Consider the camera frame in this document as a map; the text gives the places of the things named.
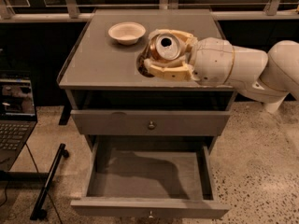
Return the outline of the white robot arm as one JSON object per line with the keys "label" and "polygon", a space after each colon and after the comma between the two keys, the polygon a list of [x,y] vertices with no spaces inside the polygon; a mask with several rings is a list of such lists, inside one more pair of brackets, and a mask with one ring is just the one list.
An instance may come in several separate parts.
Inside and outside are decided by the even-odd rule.
{"label": "white robot arm", "polygon": [[154,77],[230,86],[276,112],[287,95],[299,100],[299,43],[283,40],[267,52],[209,37],[160,29],[149,34],[140,69]]}

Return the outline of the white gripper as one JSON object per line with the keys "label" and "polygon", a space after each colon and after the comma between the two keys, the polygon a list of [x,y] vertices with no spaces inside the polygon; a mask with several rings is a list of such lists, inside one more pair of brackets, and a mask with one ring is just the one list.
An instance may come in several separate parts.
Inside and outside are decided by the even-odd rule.
{"label": "white gripper", "polygon": [[156,29],[149,36],[161,33],[176,35],[185,43],[185,51],[192,49],[190,63],[193,67],[184,61],[179,62],[178,66],[170,67],[146,59],[144,66],[151,75],[172,81],[193,79],[201,86],[220,86],[225,83],[235,58],[234,48],[227,40],[209,37],[197,43],[193,34],[173,29]]}

